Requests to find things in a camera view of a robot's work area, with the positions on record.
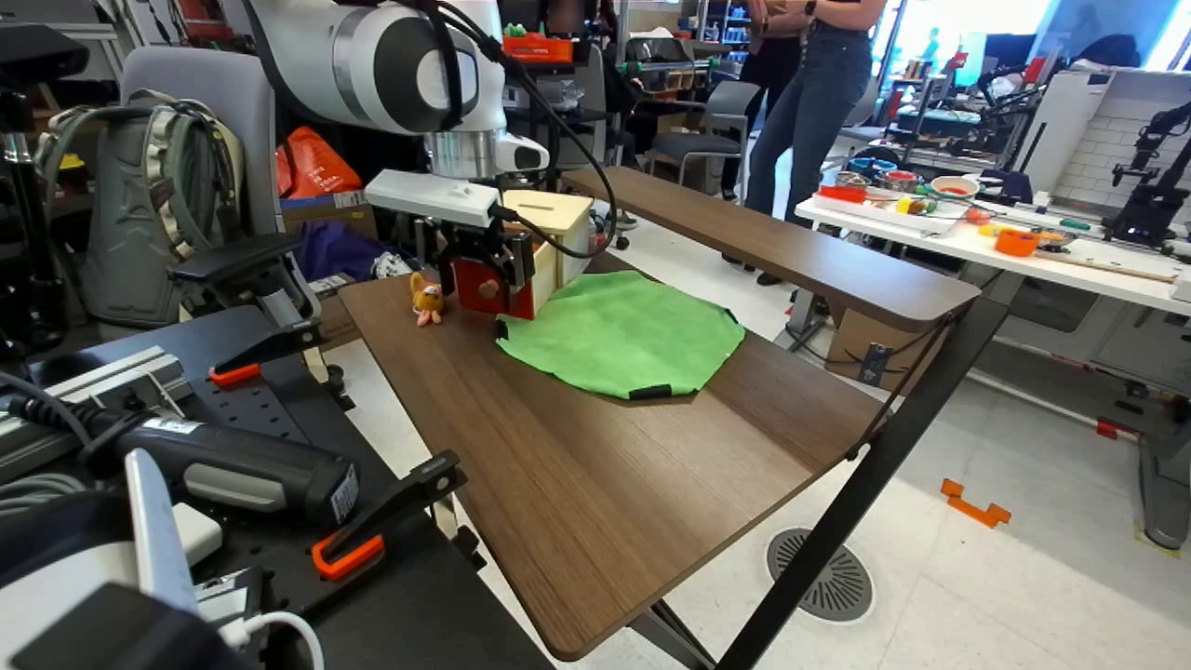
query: chair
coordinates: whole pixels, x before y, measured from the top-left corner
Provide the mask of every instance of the chair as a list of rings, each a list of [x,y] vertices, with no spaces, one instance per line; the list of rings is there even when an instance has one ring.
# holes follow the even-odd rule
[[[186,261],[175,280],[186,292],[199,292],[197,310],[251,300],[278,322],[300,332],[320,306],[309,292],[287,240],[282,208],[273,180],[276,152],[276,94],[258,55],[147,44],[135,49],[119,75],[119,98],[158,89],[204,100],[240,145],[245,235],[235,245]]]
[[[588,62],[580,62],[570,79],[583,94],[576,105],[576,124],[570,124],[570,129],[599,163],[605,163],[605,120],[609,120],[605,60],[599,44],[588,44],[588,49],[591,49]],[[588,163],[588,155],[570,137],[560,137],[554,150],[558,150],[554,166]]]
[[[147,44],[135,49],[119,75],[119,98],[158,89],[204,100],[240,145],[245,232],[278,235],[282,211],[273,181],[276,94],[258,55],[214,49]]]
[[[701,129],[692,134],[657,134],[648,150],[648,171],[657,163],[676,166],[676,181],[692,160],[743,160],[749,145],[749,105],[754,100],[758,85],[751,83],[717,83],[702,105]]]

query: office chair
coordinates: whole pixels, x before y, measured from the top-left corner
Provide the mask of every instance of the office chair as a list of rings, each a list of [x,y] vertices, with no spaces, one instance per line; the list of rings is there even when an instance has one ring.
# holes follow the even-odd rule
[[[588,44],[588,62],[572,72],[572,85],[583,94],[576,105],[576,124],[570,129],[580,137],[580,145],[605,163],[605,137],[609,137],[609,100],[605,100],[605,60],[599,44]],[[554,166],[583,166],[588,155],[560,137],[554,155]]]
[[[754,100],[758,85],[751,83],[717,83],[702,105],[702,120],[692,134],[657,134],[648,150],[648,171],[657,163],[676,166],[676,181],[692,160],[743,160],[749,145],[749,105]]]

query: black metal table leg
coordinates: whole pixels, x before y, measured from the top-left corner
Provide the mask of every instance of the black metal table leg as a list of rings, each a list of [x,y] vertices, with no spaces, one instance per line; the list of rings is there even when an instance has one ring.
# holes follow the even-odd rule
[[[787,559],[785,574],[751,609],[751,618],[743,621],[717,666],[754,666],[758,656],[773,644],[773,636],[782,634],[805,590],[813,583],[828,556],[847,539],[868,505],[894,481],[895,465],[910,455],[919,434],[929,429],[939,409],[962,383],[967,367],[1007,316],[1007,306],[993,292],[1014,292],[1011,283],[1021,283],[1021,276],[996,276],[996,288],[987,288],[987,292],[950,327],[950,340],[940,342],[925,374],[904,394],[899,409],[875,430],[868,459],[835,496],[805,548]]]
[[[681,666],[709,670],[715,656],[697,641],[692,627],[657,599],[652,609],[642,609],[631,621],[637,636],[652,641],[666,656],[673,656]]]

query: monitor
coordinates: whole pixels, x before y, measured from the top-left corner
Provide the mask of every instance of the monitor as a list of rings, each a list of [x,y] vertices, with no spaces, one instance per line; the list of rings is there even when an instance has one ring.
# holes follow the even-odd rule
[[[1026,72],[1034,33],[990,33],[982,41],[982,62],[990,75]]]

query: black strap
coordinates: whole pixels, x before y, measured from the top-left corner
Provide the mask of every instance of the black strap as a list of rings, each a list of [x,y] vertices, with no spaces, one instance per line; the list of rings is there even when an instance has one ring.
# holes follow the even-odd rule
[[[450,129],[457,125],[460,120],[460,79],[457,79],[457,55],[454,55],[454,41],[450,41],[450,28],[441,21],[438,11],[424,11],[424,20],[431,21],[431,38],[438,44],[438,55],[441,55],[441,72],[447,72],[447,120],[438,129]]]

